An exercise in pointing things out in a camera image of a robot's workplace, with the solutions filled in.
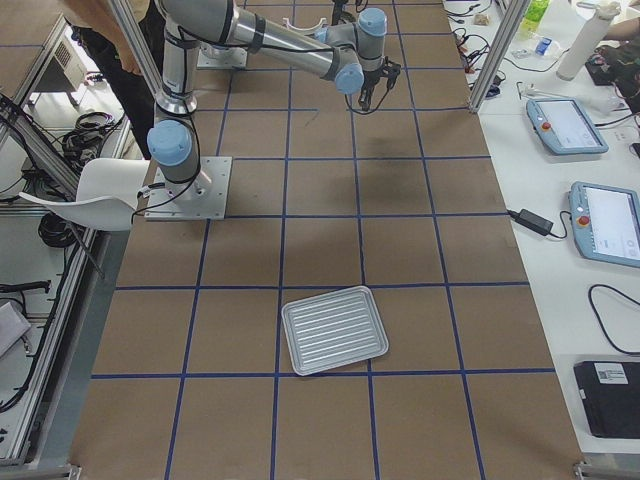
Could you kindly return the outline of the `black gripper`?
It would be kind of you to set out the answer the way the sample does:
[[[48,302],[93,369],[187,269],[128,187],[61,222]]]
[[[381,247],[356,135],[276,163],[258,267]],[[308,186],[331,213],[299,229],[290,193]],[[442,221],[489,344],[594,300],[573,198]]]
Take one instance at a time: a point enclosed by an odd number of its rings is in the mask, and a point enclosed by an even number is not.
[[[384,58],[381,69],[381,77],[386,79],[386,89],[392,90],[401,74],[401,65],[392,61],[389,57]],[[361,108],[371,109],[371,101],[374,87],[363,86],[359,96],[359,106]]]

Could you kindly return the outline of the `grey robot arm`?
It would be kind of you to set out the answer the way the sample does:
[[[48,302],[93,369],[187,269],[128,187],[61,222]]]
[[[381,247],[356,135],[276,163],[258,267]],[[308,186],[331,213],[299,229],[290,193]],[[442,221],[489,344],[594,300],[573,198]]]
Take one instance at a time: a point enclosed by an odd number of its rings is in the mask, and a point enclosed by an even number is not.
[[[364,9],[351,23],[307,29],[272,22],[233,1],[159,1],[156,8],[165,19],[164,59],[147,145],[168,185],[189,185],[201,172],[190,121],[202,62],[210,69],[243,69],[249,55],[264,54],[357,95],[362,113],[369,112],[379,81],[393,89],[400,74],[400,65],[384,54],[387,17],[378,8]]]
[[[350,13],[346,10],[348,0],[333,0],[331,25],[350,22]]]

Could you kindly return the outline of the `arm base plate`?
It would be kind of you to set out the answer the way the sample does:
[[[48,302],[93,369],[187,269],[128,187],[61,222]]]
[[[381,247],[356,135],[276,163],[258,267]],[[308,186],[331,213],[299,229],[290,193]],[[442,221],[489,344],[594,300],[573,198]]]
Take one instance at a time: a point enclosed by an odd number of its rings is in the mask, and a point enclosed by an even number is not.
[[[163,188],[151,191],[144,217],[149,221],[223,220],[231,177],[232,158],[203,156],[201,170],[189,188],[186,184],[167,183],[159,167],[154,182]]]
[[[217,47],[202,43],[198,55],[199,70],[243,70],[246,68],[247,52],[240,47]]]

